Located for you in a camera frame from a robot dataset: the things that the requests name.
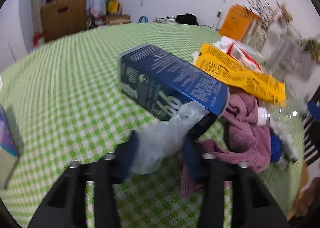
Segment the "plastic bag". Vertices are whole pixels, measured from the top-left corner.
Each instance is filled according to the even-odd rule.
[[[143,129],[131,171],[140,175],[156,171],[163,158],[175,154],[192,127],[208,113],[200,103],[191,101],[182,105],[168,122],[158,122]]]

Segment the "blue cable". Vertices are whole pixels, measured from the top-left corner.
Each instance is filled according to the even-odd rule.
[[[142,20],[144,19],[144,23],[148,22],[148,18],[146,16],[141,16],[138,23],[142,23]]]

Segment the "green plant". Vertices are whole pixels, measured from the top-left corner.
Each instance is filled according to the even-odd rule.
[[[303,39],[300,43],[303,51],[311,53],[311,59],[320,65],[320,44],[315,39]]]

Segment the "yellow wrapper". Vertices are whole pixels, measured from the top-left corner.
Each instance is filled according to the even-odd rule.
[[[195,66],[227,85],[242,88],[260,100],[272,104],[285,102],[284,83],[270,75],[246,70],[234,58],[213,45],[202,45]]]

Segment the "gingham tablecloth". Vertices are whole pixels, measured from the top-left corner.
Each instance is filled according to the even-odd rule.
[[[150,43],[188,62],[203,43],[216,41],[211,29],[166,23],[98,28],[46,44],[2,73],[4,105],[21,153],[6,191],[8,210],[26,227],[68,163],[89,163],[114,151],[130,130],[157,121],[119,91],[118,55]],[[205,134],[223,145],[222,120]],[[280,172],[273,164],[260,174],[285,214],[296,196],[302,169],[303,126],[293,121],[301,159]],[[195,227],[203,193],[179,196],[182,155],[165,159],[150,175],[132,175],[114,185],[122,227]],[[230,226],[231,188],[225,191]],[[88,226],[94,227],[93,185],[87,187]]]

